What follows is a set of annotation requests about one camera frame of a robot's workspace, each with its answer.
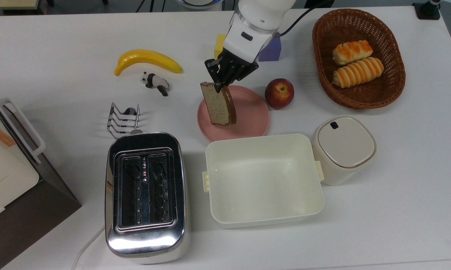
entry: toaster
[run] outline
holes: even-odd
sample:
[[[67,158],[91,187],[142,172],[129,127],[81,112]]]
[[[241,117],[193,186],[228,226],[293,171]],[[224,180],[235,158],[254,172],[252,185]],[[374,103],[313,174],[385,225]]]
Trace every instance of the toaster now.
[[[184,165],[168,133],[117,139],[107,158],[105,236],[109,249],[140,264],[182,257],[190,246]]]

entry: wicker basket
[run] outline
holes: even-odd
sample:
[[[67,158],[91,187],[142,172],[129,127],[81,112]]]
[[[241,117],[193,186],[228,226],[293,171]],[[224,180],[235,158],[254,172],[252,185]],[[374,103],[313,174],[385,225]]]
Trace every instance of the wicker basket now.
[[[356,9],[338,9],[323,15],[312,33],[320,83],[336,103],[352,109],[374,109],[395,101],[405,85],[405,69],[399,47],[390,29],[370,13]],[[374,50],[372,57],[384,65],[381,77],[371,82],[341,89],[331,84],[339,68],[332,60],[338,44],[366,40]]]

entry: metal toast rack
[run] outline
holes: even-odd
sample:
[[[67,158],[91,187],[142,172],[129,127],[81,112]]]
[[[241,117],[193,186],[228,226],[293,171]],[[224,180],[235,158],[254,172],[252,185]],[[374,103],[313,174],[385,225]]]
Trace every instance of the metal toast rack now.
[[[124,112],[112,102],[109,112],[109,120],[107,121],[107,130],[114,137],[118,139],[125,134],[142,133],[138,128],[140,109],[137,104],[137,109],[127,108]]]

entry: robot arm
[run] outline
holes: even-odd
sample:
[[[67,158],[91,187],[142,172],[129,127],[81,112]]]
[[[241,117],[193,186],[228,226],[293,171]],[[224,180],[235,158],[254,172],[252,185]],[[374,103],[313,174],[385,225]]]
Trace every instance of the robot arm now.
[[[217,60],[205,65],[220,92],[234,80],[242,80],[258,68],[258,53],[268,45],[295,0],[240,0]]]

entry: yellow banana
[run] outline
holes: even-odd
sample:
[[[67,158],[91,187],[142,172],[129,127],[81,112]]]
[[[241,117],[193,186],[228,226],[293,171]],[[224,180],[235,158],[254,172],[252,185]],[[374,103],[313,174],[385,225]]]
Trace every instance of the yellow banana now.
[[[182,68],[172,58],[156,51],[138,49],[128,51],[119,57],[114,74],[118,76],[122,70],[135,63],[151,63],[171,72],[182,72]]]

